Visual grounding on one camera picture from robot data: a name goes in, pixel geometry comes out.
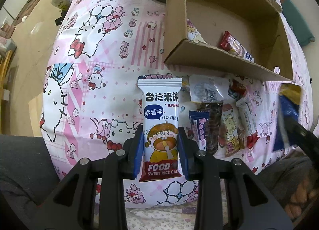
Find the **pink cartoon bed sheet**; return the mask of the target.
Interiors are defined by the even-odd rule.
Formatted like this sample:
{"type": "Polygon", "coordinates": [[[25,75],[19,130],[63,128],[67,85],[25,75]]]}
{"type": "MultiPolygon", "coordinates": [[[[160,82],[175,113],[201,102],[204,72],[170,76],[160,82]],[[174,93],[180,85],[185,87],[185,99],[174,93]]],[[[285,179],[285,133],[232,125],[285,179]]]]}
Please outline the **pink cartoon bed sheet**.
{"type": "MultiPolygon", "coordinates": [[[[58,31],[45,73],[43,109],[39,122],[53,165],[60,178],[84,157],[97,160],[121,149],[143,123],[140,78],[182,79],[179,126],[194,138],[189,111],[189,77],[222,77],[243,84],[257,126],[258,141],[230,157],[218,145],[214,156],[241,158],[254,173],[283,159],[290,149],[273,152],[280,85],[207,68],[168,65],[164,61],[166,3],[155,0],[72,0],[58,31]]],[[[293,79],[302,87],[299,122],[311,128],[312,90],[303,50],[281,13],[287,33],[293,79]]],[[[124,182],[128,208],[153,208],[194,203],[198,183],[185,179],[178,158],[179,177],[124,182]]]]}

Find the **dark brown jerky packet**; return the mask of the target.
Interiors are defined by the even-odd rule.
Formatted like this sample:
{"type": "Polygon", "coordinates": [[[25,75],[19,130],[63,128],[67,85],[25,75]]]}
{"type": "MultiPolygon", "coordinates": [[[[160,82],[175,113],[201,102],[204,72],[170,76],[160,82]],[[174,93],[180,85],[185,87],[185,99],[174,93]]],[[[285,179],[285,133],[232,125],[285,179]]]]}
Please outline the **dark brown jerky packet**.
{"type": "Polygon", "coordinates": [[[191,75],[190,100],[199,106],[196,111],[209,113],[206,122],[206,152],[214,155],[218,150],[218,137],[223,101],[228,98],[229,81],[222,77],[191,75]]]}

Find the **wooden chair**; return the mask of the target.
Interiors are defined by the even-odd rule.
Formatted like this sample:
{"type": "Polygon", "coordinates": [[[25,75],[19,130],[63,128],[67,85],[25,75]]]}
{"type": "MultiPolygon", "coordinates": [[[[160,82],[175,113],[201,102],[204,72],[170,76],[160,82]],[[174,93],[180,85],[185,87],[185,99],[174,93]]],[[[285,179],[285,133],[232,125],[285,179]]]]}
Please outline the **wooden chair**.
{"type": "Polygon", "coordinates": [[[9,50],[1,59],[1,134],[4,133],[4,126],[6,121],[6,112],[10,103],[10,90],[6,89],[7,75],[11,60],[14,57],[15,51],[9,50]]]}

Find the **blue yellow tiger snack bag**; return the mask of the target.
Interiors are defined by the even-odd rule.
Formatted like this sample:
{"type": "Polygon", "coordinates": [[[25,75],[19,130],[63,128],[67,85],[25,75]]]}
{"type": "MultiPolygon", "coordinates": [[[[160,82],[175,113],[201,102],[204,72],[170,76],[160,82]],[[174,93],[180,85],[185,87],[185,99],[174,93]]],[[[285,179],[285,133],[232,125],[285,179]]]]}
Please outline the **blue yellow tiger snack bag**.
{"type": "Polygon", "coordinates": [[[299,117],[302,89],[299,85],[282,83],[279,90],[277,106],[276,135],[273,152],[297,145],[292,126],[299,117]]]}

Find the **teal cushion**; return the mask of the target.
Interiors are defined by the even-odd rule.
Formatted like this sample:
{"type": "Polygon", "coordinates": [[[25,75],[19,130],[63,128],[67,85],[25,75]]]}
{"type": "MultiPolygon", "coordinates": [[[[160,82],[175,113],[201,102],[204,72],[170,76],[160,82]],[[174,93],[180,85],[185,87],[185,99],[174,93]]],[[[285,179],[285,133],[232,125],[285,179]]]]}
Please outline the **teal cushion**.
{"type": "Polygon", "coordinates": [[[291,0],[280,0],[280,2],[282,13],[294,32],[300,46],[304,47],[310,42],[315,42],[315,36],[312,34],[308,24],[291,0]]]}

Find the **white purple rice cake snack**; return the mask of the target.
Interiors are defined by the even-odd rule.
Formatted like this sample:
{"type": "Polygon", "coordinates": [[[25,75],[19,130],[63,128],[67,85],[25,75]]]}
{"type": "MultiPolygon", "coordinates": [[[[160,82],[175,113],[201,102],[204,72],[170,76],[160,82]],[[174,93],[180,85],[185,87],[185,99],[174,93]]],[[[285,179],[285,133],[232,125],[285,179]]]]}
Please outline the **white purple rice cake snack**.
{"type": "Polygon", "coordinates": [[[141,182],[179,177],[179,92],[182,79],[140,78],[143,92],[144,155],[141,182]]]}

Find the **blue white bar snack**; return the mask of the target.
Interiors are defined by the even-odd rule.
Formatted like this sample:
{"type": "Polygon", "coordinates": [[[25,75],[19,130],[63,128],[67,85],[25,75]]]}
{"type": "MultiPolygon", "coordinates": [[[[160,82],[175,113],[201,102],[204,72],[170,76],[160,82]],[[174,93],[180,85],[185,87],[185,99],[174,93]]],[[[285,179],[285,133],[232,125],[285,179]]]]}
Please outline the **blue white bar snack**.
{"type": "Polygon", "coordinates": [[[194,139],[200,150],[207,150],[206,122],[209,119],[209,113],[203,111],[189,111],[189,119],[194,139]]]}

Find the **brown cardboard box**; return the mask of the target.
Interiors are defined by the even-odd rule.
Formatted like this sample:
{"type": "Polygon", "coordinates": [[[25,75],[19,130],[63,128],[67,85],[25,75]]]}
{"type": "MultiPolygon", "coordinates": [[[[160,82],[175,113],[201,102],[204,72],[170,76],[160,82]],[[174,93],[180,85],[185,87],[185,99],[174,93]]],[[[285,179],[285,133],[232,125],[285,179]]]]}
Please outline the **brown cardboard box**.
{"type": "Polygon", "coordinates": [[[293,70],[281,8],[274,0],[166,0],[164,61],[261,81],[291,81],[293,70]],[[206,44],[188,40],[187,19],[206,44]],[[249,62],[219,47],[225,31],[252,55],[249,62]]]}

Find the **small red candy wrapper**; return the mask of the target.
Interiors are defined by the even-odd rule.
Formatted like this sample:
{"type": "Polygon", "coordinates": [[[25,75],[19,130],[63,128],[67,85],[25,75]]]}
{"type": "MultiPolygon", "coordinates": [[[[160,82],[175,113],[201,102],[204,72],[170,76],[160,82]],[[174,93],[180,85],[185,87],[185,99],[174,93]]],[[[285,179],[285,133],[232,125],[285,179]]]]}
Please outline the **small red candy wrapper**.
{"type": "Polygon", "coordinates": [[[247,92],[247,89],[243,84],[239,83],[235,79],[230,80],[230,85],[228,88],[228,96],[238,101],[245,96],[246,92],[247,92]]]}

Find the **red white rice cake snack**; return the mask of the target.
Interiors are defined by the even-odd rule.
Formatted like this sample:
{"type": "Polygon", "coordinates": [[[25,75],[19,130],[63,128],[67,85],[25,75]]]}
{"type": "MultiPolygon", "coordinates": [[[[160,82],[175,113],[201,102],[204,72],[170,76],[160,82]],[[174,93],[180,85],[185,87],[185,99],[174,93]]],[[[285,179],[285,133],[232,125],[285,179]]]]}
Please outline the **red white rice cake snack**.
{"type": "Polygon", "coordinates": [[[219,47],[232,54],[232,55],[236,55],[242,59],[245,59],[249,62],[254,63],[255,60],[252,57],[252,55],[241,45],[241,43],[232,35],[230,34],[228,31],[225,31],[220,43],[219,43],[219,47]]]}

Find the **small yellow cartoon snack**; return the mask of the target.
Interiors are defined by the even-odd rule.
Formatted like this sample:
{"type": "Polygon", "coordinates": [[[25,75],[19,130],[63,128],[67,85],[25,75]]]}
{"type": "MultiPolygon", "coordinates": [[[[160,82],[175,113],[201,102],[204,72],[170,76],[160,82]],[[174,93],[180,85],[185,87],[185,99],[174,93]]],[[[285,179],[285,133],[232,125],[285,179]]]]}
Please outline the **small yellow cartoon snack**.
{"type": "Polygon", "coordinates": [[[206,41],[201,36],[200,32],[196,29],[194,24],[189,19],[187,19],[187,32],[188,32],[188,40],[194,43],[206,44],[206,41]]]}

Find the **yellow cartoon biscuit packet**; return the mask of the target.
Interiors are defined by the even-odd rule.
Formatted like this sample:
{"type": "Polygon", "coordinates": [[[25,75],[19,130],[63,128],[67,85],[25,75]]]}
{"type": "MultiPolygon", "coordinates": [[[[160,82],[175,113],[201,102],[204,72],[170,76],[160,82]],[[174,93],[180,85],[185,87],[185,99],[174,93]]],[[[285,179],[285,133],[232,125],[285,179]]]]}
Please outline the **yellow cartoon biscuit packet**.
{"type": "Polygon", "coordinates": [[[221,113],[219,146],[230,157],[245,148],[245,132],[234,102],[224,102],[221,113]]]}

